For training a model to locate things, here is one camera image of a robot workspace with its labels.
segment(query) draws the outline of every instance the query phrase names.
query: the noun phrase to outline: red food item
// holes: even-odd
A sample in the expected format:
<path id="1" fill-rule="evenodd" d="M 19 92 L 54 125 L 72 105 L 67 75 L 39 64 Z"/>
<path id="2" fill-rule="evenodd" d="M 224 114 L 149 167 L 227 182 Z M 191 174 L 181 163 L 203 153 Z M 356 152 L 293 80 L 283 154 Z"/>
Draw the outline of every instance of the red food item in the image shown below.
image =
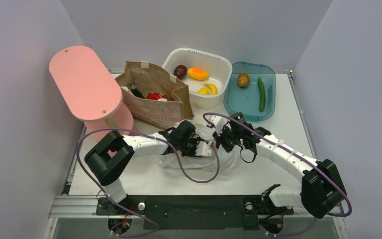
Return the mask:
<path id="1" fill-rule="evenodd" d="M 161 93 L 149 93 L 147 95 L 147 99 L 148 100 L 158 100 L 158 99 L 161 99 L 161 98 L 165 98 L 166 99 L 166 96 L 165 94 L 161 94 Z"/>
<path id="2" fill-rule="evenodd" d="M 174 76 L 182 80 L 187 75 L 187 68 L 184 65 L 179 65 L 174 70 Z"/>

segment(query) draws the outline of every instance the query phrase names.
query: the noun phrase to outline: brown paper bag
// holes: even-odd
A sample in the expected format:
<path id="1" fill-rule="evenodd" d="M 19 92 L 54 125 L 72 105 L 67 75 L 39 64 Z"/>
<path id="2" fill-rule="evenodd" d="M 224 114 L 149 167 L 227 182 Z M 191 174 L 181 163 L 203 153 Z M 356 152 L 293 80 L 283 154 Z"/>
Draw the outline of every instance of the brown paper bag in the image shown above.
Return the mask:
<path id="1" fill-rule="evenodd" d="M 149 93 L 163 93 L 167 102 L 141 99 L 122 89 L 123 102 L 135 119 L 161 129 L 173 127 L 176 122 L 191 120 L 188 85 L 169 74 L 160 66 L 147 62 L 127 61 L 125 72 L 116 77 L 119 86 L 135 83 L 146 98 Z"/>

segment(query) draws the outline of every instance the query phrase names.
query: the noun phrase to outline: teal plastic bin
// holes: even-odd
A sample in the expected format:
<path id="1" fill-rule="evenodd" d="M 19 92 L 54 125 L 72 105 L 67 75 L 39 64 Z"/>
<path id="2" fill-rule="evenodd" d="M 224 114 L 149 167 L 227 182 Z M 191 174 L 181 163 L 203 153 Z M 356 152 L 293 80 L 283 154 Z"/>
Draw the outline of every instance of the teal plastic bin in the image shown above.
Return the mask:
<path id="1" fill-rule="evenodd" d="M 250 84 L 241 88 L 237 84 L 238 75 L 247 73 Z M 266 90 L 266 106 L 260 111 L 260 90 L 257 84 L 261 77 Z M 232 75 L 225 92 L 223 103 L 230 115 L 242 112 L 247 121 L 260 122 L 270 118 L 275 112 L 276 75 L 268 66 L 244 61 L 232 64 Z"/>

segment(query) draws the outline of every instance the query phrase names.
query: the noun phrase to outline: brown fruit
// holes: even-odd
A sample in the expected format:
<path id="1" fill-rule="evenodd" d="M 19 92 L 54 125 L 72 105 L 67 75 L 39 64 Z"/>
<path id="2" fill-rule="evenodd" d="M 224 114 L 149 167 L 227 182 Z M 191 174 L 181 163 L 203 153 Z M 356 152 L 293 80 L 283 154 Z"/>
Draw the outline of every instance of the brown fruit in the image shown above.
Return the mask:
<path id="1" fill-rule="evenodd" d="M 237 83 L 239 87 L 247 87 L 250 83 L 250 76 L 245 73 L 239 74 Z"/>
<path id="2" fill-rule="evenodd" d="M 187 68 L 184 65 L 179 65 L 174 70 L 174 76 L 182 80 L 187 75 Z"/>

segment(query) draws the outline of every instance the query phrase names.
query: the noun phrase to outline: pink container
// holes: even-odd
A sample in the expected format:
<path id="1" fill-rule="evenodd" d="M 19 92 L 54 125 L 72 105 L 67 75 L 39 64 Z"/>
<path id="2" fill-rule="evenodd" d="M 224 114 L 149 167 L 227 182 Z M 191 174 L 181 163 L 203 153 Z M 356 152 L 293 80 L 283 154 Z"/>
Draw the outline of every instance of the pink container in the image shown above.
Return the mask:
<path id="1" fill-rule="evenodd" d="M 132 114 L 122 102 L 121 88 L 92 49 L 72 46 L 56 53 L 49 71 L 71 113 L 84 122 L 88 131 L 134 127 Z M 107 133 L 92 136 L 101 140 Z"/>

